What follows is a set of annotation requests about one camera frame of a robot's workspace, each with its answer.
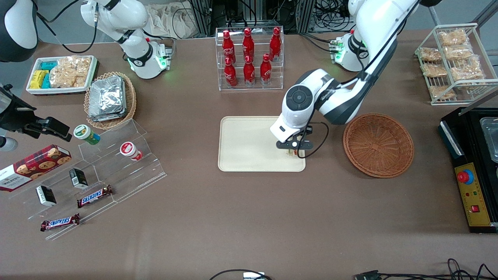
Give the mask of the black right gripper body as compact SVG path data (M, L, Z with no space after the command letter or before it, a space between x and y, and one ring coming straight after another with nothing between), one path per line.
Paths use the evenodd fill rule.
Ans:
M24 125L38 120L35 115L36 107L11 93L11 84L1 85L1 114L0 126L10 132L24 133Z

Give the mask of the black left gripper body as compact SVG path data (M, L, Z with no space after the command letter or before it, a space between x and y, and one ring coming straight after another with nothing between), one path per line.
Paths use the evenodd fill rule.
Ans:
M288 150L311 150L314 145L309 140L303 140L303 136L306 134L312 134L313 128L312 126L307 126L306 129L300 131L299 133L292 135L290 138L285 140L284 142L277 141L276 147L278 149L288 149Z

